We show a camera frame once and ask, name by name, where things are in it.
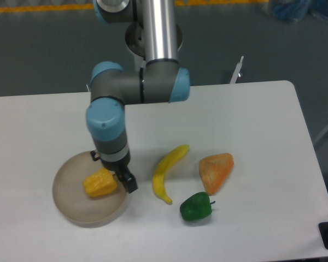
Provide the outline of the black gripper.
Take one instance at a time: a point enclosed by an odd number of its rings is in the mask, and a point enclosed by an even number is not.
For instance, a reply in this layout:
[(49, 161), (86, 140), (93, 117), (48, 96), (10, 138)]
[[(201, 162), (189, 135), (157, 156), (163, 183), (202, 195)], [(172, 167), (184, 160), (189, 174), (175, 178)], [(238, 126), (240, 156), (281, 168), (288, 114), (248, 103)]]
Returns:
[[(97, 150), (90, 151), (90, 156), (94, 162), (100, 160), (99, 153)], [(102, 165), (106, 169), (113, 171), (118, 177), (119, 181), (123, 184), (127, 193), (131, 194), (138, 189), (138, 185), (135, 176), (128, 169), (129, 162), (130, 155), (125, 155), (124, 158), (115, 162), (110, 162), (101, 159)]]

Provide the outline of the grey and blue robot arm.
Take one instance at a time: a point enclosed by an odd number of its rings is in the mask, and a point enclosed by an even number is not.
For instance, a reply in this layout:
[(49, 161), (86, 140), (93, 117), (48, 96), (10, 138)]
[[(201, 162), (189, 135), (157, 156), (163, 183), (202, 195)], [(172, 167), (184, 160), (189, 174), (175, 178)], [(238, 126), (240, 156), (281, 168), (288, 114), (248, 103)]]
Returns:
[(190, 74), (178, 62), (173, 1), (94, 1), (93, 7), (105, 22), (137, 23), (144, 44), (145, 67), (136, 72), (124, 72), (121, 65), (110, 61), (93, 68), (86, 110), (86, 125), (96, 146), (93, 159), (115, 172), (132, 193), (138, 186), (128, 169), (131, 156), (125, 107), (187, 100)]

